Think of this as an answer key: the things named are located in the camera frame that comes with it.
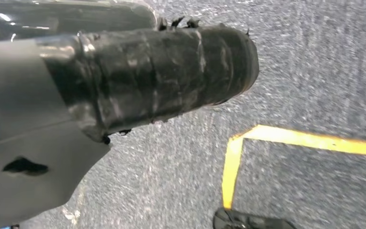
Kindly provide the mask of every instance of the reflective surface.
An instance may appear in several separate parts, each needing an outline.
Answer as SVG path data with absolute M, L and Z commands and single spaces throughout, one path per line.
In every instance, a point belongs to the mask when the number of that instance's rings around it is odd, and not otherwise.
M 144 2 L 0 0 L 0 40 L 133 30 L 155 24 L 153 10 Z

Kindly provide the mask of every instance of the yellow tape line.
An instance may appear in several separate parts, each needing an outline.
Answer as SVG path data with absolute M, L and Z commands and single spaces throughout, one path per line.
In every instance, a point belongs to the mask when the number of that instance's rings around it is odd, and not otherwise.
M 224 208 L 232 208 L 236 177 L 241 161 L 244 138 L 366 155 L 366 141 L 258 125 L 243 135 L 229 139 L 225 155 L 222 195 Z

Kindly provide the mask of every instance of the gray plastic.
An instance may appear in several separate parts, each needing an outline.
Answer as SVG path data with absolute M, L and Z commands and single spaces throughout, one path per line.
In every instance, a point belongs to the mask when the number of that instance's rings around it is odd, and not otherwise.
M 110 149 L 80 131 L 37 53 L 32 40 L 0 42 L 0 226 L 66 203 Z M 3 171 L 19 157 L 48 170 Z

